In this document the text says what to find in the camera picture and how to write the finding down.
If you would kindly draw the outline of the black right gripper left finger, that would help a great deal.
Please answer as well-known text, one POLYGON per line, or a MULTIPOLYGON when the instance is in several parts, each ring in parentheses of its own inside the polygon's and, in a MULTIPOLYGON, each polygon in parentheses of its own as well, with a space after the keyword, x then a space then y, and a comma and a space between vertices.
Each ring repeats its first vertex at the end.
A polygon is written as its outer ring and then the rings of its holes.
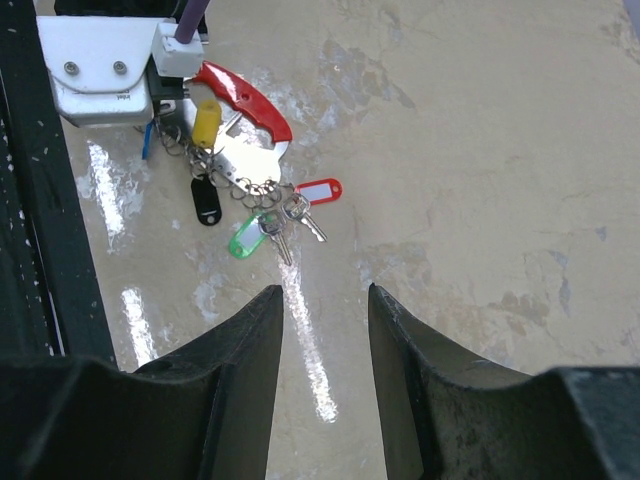
POLYGON ((1 364, 5 479, 262 479, 283 291, 132 373, 87 356, 1 364))

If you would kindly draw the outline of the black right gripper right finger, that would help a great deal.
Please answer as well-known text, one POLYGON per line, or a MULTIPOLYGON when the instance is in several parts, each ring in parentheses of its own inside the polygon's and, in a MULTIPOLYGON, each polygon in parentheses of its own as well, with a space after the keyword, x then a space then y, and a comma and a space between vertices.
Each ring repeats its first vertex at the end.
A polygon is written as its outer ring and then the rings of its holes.
POLYGON ((368 328, 389 478, 638 477, 637 368, 527 375, 464 348, 377 285, 368 328))

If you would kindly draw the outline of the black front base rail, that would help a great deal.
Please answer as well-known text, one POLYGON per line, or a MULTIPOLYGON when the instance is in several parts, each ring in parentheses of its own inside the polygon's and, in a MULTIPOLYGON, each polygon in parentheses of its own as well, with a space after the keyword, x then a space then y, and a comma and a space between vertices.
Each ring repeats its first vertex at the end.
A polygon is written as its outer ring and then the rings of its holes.
POLYGON ((40 267, 48 348, 115 366, 116 355, 61 120, 30 1, 1 4, 1 95, 18 188, 40 267))

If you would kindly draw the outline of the key bunch with red carabiner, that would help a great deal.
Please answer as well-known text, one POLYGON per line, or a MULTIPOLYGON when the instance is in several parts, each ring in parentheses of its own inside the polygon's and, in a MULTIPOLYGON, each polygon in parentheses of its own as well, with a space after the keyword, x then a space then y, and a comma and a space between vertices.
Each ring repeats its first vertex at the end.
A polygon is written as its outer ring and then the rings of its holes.
POLYGON ((201 224, 221 219, 219 191, 250 212, 229 242, 229 252, 246 259, 270 239, 286 264, 292 262, 284 239, 289 223, 307 227, 324 243, 328 237, 311 216, 315 205, 333 202, 343 192, 335 178, 299 185, 282 179, 280 161, 293 139, 279 110, 235 73, 204 62, 192 78, 164 78, 154 63, 145 73, 154 118, 144 129, 142 155, 148 157, 157 135, 166 152, 186 158, 191 191, 201 224))

